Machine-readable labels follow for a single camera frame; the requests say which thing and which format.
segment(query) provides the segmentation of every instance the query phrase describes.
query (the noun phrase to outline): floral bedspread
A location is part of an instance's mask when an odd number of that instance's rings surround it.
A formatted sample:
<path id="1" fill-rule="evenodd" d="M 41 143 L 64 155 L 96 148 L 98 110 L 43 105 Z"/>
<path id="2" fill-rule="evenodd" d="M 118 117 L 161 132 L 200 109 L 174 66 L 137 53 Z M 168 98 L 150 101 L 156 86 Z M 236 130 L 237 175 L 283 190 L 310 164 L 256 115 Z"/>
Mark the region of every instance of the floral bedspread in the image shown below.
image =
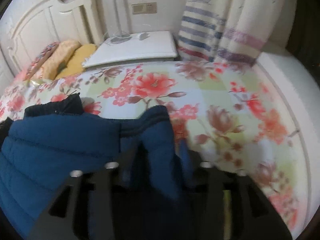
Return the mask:
<path id="1" fill-rule="evenodd" d="M 8 87 L 0 120 L 23 118 L 34 104 L 80 92 L 86 112 L 132 119 L 155 105 L 168 108 L 175 139 L 223 170 L 247 170 L 291 231 L 304 220 L 299 207 L 291 136 L 268 88 L 252 69 L 213 63 L 152 62 L 94 70 L 64 79 Z"/>

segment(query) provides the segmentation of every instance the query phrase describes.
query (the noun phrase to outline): blue puffer jacket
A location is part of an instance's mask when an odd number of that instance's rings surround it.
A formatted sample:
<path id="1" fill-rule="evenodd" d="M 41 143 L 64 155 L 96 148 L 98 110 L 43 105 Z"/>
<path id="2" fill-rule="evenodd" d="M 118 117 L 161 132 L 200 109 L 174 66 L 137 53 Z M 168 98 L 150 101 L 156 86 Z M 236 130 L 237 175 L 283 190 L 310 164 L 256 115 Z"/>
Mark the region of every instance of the blue puffer jacket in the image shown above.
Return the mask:
<path id="1" fill-rule="evenodd" d="M 70 171 L 96 171 L 138 142 L 148 151 L 151 185 L 177 198 L 177 157 L 164 106 L 136 120 L 52 114 L 15 121 L 0 153 L 0 207 L 26 238 Z"/>

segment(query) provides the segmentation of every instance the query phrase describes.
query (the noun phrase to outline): white bedside table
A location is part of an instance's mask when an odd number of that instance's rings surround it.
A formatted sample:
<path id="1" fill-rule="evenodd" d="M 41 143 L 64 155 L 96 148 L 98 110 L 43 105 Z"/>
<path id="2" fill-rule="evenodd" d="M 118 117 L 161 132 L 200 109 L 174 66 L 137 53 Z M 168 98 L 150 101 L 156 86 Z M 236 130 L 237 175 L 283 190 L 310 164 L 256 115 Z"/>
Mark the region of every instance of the white bedside table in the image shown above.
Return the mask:
<path id="1" fill-rule="evenodd" d="M 173 60 L 178 56 L 173 36 L 168 31 L 148 32 L 149 37 L 140 41 L 140 33 L 120 44 L 107 39 L 91 57 L 82 63 L 83 68 L 112 66 L 146 61 Z"/>

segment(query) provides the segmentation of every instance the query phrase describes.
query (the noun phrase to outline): wall outlet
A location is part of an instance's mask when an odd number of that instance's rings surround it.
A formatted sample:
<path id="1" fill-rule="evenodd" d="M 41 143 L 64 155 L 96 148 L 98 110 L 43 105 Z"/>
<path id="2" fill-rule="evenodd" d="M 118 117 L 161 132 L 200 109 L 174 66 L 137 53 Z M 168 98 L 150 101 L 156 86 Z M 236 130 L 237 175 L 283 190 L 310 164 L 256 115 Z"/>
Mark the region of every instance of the wall outlet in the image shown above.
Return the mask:
<path id="1" fill-rule="evenodd" d="M 157 13 L 157 3 L 149 2 L 149 3 L 136 3 L 132 4 L 132 14 L 149 14 L 149 13 Z"/>

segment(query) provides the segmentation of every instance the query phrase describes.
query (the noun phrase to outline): wooden headboard post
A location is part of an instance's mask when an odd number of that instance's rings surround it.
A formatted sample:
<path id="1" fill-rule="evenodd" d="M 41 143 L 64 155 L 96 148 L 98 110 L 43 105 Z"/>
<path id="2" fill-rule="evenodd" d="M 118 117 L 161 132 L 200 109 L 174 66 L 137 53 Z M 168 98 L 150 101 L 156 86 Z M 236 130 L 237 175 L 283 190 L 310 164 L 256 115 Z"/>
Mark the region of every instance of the wooden headboard post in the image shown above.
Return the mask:
<path id="1" fill-rule="evenodd" d="M 93 42 L 97 46 L 100 46 L 104 42 L 104 40 L 98 16 L 97 2 L 96 0 L 84 0 L 83 5 L 87 14 L 87 19 L 90 26 Z"/>
<path id="2" fill-rule="evenodd" d="M 34 5 L 11 32 L 11 67 L 18 73 L 48 44 L 65 40 L 77 40 L 83 45 L 103 43 L 96 0 L 42 0 Z"/>

